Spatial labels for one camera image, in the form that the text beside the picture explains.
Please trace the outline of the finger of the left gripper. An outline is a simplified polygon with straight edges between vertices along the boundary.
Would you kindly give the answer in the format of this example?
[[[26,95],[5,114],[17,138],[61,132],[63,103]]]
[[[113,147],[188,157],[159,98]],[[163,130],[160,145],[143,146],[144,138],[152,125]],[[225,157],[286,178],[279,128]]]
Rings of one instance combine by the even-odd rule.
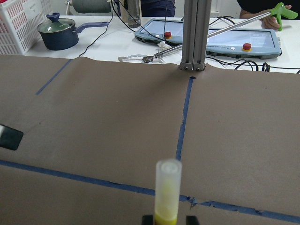
[[[17,150],[23,138],[23,132],[14,128],[0,125],[0,146],[9,149]]]

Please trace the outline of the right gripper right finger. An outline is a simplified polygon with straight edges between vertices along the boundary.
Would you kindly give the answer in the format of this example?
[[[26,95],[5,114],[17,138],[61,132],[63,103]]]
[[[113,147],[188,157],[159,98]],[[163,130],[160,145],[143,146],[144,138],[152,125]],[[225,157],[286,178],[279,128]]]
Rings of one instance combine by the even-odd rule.
[[[199,225],[197,216],[186,216],[186,225]]]

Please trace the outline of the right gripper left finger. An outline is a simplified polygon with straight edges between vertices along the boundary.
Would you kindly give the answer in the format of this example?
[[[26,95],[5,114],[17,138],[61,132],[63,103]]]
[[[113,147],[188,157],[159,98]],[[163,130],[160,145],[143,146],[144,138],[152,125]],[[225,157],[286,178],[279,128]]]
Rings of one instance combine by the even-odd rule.
[[[154,225],[153,215],[143,215],[142,216],[142,225]]]

